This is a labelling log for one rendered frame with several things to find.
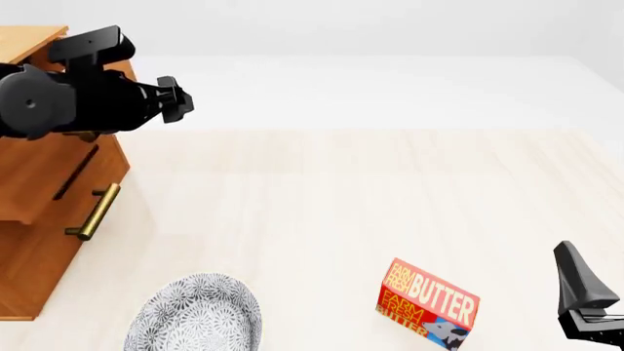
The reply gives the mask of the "red butter box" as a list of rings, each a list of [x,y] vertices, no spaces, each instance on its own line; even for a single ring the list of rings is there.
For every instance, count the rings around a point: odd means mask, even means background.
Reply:
[[[474,328],[480,302],[476,295],[395,258],[375,309],[446,350],[458,351]]]

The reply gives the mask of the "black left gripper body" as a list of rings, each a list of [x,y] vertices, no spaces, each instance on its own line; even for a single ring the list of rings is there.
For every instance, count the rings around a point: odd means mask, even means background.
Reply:
[[[179,87],[173,76],[157,78],[157,99],[161,108],[163,120],[166,124],[178,122],[183,115],[178,113],[177,107],[184,101],[176,101],[175,87]]]

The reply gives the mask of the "black plate on stalk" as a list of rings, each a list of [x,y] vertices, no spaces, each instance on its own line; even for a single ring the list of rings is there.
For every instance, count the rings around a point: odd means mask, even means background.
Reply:
[[[109,25],[54,41],[48,60],[68,70],[103,71],[106,65],[129,60],[135,53],[134,43],[120,26]]]

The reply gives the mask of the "wooden cabinet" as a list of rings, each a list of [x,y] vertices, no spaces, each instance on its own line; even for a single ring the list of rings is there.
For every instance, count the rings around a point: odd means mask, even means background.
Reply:
[[[117,25],[0,37],[0,321],[31,321],[120,192],[130,165],[115,135],[159,106]]]

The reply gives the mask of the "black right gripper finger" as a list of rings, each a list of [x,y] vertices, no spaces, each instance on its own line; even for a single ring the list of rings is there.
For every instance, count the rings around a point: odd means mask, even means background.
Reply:
[[[558,315],[568,310],[607,309],[620,300],[589,268],[570,241],[560,242],[553,253],[558,269]]]

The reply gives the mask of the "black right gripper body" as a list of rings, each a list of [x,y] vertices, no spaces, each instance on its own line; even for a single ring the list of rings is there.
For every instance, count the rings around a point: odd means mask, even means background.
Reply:
[[[603,310],[567,310],[558,321],[565,337],[610,346],[624,346],[624,315],[606,315]]]

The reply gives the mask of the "grey patterned bowl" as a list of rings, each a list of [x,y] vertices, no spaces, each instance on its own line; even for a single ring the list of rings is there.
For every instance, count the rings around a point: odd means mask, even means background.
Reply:
[[[123,351],[259,351],[260,306],[245,283],[219,273],[157,291],[131,322]]]

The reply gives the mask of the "wooden drawer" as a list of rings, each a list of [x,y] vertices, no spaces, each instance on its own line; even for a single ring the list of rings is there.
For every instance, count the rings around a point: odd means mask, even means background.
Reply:
[[[40,314],[84,243],[64,229],[83,224],[98,200],[92,191],[87,197],[64,192],[32,224],[0,221],[0,321]]]
[[[32,224],[61,189],[67,196],[87,197],[120,182],[129,168],[113,135],[95,142],[63,135],[0,138],[0,221]]]

